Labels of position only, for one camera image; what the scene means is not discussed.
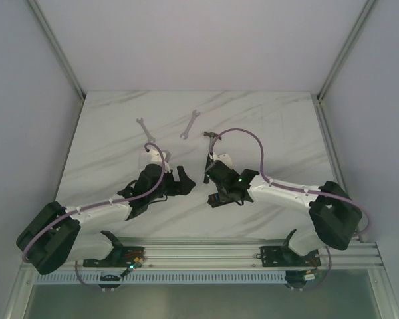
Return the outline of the black fuse box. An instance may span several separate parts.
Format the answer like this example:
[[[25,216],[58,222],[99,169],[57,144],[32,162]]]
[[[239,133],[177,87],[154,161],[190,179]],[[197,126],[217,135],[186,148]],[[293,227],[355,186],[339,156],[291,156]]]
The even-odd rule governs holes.
[[[217,208],[221,207],[224,205],[228,205],[230,203],[233,203],[234,200],[227,198],[227,197],[222,197],[219,193],[214,193],[208,196],[208,201],[207,204],[211,208]]]

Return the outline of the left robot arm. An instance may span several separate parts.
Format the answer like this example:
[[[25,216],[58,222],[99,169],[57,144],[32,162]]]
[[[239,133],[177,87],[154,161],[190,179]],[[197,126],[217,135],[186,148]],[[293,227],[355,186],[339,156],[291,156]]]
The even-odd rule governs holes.
[[[83,261],[85,266],[128,266],[132,249],[122,244],[112,224],[139,216],[159,199],[188,195],[196,184],[182,166],[177,173],[175,180],[172,171],[148,164],[138,179],[104,205],[96,203],[90,209],[47,203],[17,237],[16,246],[41,275],[73,261]]]

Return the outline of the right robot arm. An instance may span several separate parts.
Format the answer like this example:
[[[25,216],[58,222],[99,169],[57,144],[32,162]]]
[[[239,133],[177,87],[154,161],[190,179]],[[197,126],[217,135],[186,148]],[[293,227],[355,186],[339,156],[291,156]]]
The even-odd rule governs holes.
[[[220,159],[211,162],[205,176],[217,188],[208,199],[213,208],[230,203],[270,203],[294,209],[311,220],[311,225],[290,231],[281,246],[261,249],[266,266],[311,266],[310,259],[321,248],[345,251],[362,219],[362,211],[335,182],[301,187],[263,177],[251,169],[237,173]]]

